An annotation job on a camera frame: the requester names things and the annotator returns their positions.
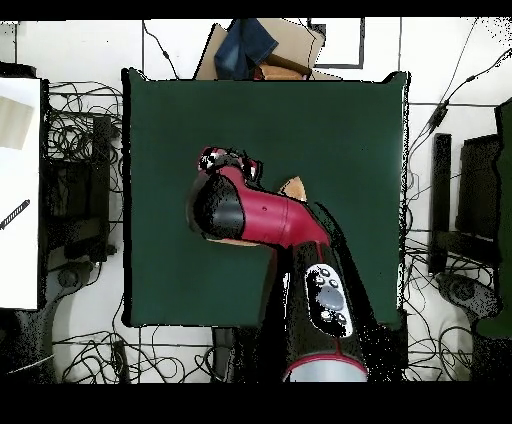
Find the cardboard box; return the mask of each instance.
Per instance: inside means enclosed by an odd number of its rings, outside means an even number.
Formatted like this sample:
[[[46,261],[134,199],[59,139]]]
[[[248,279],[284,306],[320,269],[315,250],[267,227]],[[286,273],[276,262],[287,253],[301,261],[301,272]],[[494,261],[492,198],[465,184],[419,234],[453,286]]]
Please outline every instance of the cardboard box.
[[[302,25],[281,18],[258,18],[258,21],[279,44],[267,58],[269,65],[281,66],[308,75],[310,80],[340,80],[341,78],[313,70],[324,43],[323,35]],[[212,27],[194,79],[216,80],[214,57],[227,36],[219,24]]]

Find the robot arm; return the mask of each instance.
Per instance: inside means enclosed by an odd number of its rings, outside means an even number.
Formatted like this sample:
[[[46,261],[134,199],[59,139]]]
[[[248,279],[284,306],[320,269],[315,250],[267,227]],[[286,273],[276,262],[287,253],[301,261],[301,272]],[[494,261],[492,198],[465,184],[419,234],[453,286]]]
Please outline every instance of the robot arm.
[[[361,281],[357,271],[344,272],[328,231],[307,204],[264,190],[261,164],[236,152],[207,148],[198,171],[187,204],[193,231],[291,253],[283,380],[367,381],[361,349],[364,317],[356,319],[357,299],[349,290],[362,288]],[[363,315],[372,315],[371,308]]]

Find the round button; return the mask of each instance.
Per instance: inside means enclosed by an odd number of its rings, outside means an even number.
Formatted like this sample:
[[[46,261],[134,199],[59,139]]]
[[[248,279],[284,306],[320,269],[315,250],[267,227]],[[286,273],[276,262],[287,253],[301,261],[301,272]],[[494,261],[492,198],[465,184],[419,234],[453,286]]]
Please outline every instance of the round button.
[[[320,316],[326,322],[331,322],[331,320],[332,320],[331,313],[329,311],[322,311],[320,313]]]
[[[338,314],[336,315],[336,321],[338,322],[338,324],[340,325],[345,325],[347,323],[347,320],[346,318],[343,316],[343,314]]]
[[[341,293],[329,286],[321,288],[320,293],[316,296],[316,301],[324,308],[331,311],[341,311],[344,305],[344,299]]]

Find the dark green table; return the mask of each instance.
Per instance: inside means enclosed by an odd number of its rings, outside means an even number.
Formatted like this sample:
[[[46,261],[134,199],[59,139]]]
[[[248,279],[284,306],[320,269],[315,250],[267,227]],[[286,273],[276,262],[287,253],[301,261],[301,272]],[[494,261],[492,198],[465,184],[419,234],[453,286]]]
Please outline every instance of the dark green table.
[[[219,146],[261,160],[266,188],[300,176],[308,201],[345,232],[376,318],[396,323],[407,84],[405,73],[384,83],[255,83],[147,81],[123,70],[124,321],[258,324],[270,249],[207,242],[185,220],[198,155]]]

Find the blue cloth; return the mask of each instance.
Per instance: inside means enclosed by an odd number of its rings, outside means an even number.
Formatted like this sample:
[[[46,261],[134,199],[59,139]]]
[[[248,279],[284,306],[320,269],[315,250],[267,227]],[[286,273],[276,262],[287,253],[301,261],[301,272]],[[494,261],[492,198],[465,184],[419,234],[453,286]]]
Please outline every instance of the blue cloth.
[[[256,18],[237,19],[215,54],[219,80],[245,80],[250,77],[250,62],[259,65],[277,47]]]

